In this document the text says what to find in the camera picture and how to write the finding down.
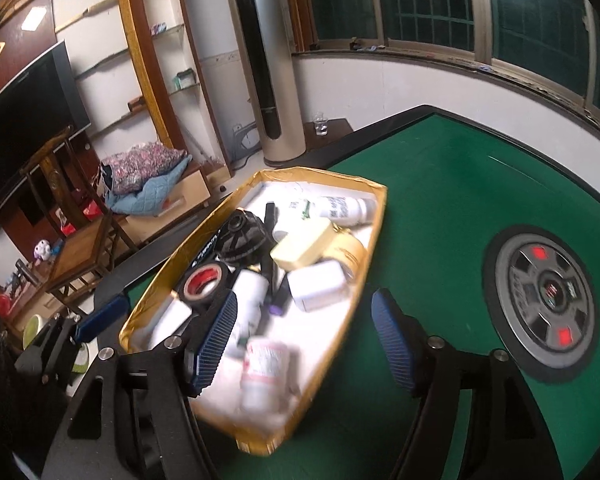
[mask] tv screen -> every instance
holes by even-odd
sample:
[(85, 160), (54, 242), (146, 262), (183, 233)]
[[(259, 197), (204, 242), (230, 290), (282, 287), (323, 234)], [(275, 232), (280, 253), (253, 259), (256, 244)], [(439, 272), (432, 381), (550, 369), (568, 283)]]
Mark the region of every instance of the tv screen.
[(89, 126), (64, 41), (26, 66), (0, 91), (0, 207), (23, 182), (22, 168), (51, 137)]

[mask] green tabletop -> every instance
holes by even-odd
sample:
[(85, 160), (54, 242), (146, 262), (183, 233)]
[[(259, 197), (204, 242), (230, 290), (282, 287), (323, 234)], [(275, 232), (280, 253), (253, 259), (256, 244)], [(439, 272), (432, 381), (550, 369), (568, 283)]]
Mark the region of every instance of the green tabletop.
[[(223, 479), (387, 478), (416, 401), (392, 380), (370, 318), (370, 294), (388, 287), (405, 313), (456, 348), (502, 346), (482, 296), (486, 245), (513, 224), (551, 231), (586, 265), (600, 310), (600, 203), (549, 165), (471, 126), (432, 116), (332, 168), (388, 187), (366, 293), (349, 335), (296, 434), (267, 458), (202, 426)], [(566, 479), (600, 445), (600, 341), (575, 380), (527, 378)], [(445, 478), (461, 461), (470, 393), (464, 392)]]

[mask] gray ring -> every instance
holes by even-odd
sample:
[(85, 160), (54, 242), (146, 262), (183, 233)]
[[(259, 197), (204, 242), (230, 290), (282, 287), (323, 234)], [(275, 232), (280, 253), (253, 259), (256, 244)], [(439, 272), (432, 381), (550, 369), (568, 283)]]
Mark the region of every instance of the gray ring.
[[(533, 256), (530, 251), (536, 246), (545, 250), (546, 258)], [(520, 253), (529, 260), (527, 271), (516, 266)], [(541, 300), (541, 280), (545, 275), (557, 275), (560, 281), (567, 280), (577, 287), (579, 297), (571, 298), (563, 312)], [(538, 362), (551, 368), (567, 368), (583, 357), (593, 340), (595, 305), (584, 270), (567, 250), (539, 234), (515, 235), (500, 248), (495, 265), (495, 285), (500, 307), (512, 332)], [(529, 301), (525, 293), (529, 288), (538, 294), (537, 302)], [(544, 341), (531, 328), (535, 321), (547, 325)], [(565, 344), (560, 333), (567, 328), (570, 342)]]

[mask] red square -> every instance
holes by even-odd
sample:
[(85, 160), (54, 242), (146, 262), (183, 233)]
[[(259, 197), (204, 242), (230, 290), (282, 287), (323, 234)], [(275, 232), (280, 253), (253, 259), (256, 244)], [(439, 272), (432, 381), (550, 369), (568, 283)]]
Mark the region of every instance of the red square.
[(531, 249), (531, 252), (538, 260), (546, 260), (549, 257), (544, 250), (544, 247), (536, 246)]
[(573, 342), (569, 327), (558, 329), (558, 340), (560, 341), (560, 346), (569, 346)]

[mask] wooden chair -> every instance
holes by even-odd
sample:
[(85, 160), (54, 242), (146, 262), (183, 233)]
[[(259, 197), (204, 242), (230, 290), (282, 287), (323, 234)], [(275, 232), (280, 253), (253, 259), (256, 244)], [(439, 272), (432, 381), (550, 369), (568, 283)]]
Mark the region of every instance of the wooden chair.
[[(71, 311), (86, 316), (77, 306), (104, 277), (113, 270), (116, 259), (116, 247), (120, 240), (133, 252), (138, 248), (131, 238), (118, 225), (111, 211), (104, 205), (102, 199), (95, 192), (75, 156), (74, 149), (69, 142), (72, 128), (68, 126), (58, 136), (49, 139), (20, 170), (26, 177), (33, 196), (46, 219), (64, 240), (60, 253), (53, 263), (53, 267), (46, 282), (46, 291), (53, 294), (58, 301), (67, 306)], [(87, 191), (89, 197), (95, 201), (102, 215), (89, 222), (79, 204), (75, 203), (70, 188), (62, 172), (62, 168), (55, 155), (55, 150), (63, 146), (66, 148), (70, 163), (80, 179), (81, 186)], [(45, 176), (58, 207), (76, 229), (68, 237), (60, 230), (56, 221), (35, 187), (32, 173), (40, 167)]]

